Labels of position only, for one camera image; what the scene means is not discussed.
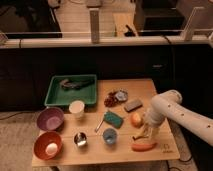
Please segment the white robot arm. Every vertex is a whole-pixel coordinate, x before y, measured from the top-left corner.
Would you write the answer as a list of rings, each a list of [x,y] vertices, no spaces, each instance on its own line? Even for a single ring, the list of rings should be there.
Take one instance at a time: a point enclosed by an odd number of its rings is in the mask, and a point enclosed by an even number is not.
[[[146,122],[157,128],[169,118],[213,146],[213,119],[186,109],[181,103],[182,95],[176,90],[155,95],[146,111]]]

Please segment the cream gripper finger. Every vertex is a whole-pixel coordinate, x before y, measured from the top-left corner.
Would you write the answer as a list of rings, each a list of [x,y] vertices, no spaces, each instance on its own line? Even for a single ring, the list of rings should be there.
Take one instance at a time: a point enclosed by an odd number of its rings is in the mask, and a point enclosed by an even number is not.
[[[159,128],[158,127],[151,127],[150,125],[146,126],[147,129],[147,138],[149,140],[153,140],[159,132]]]

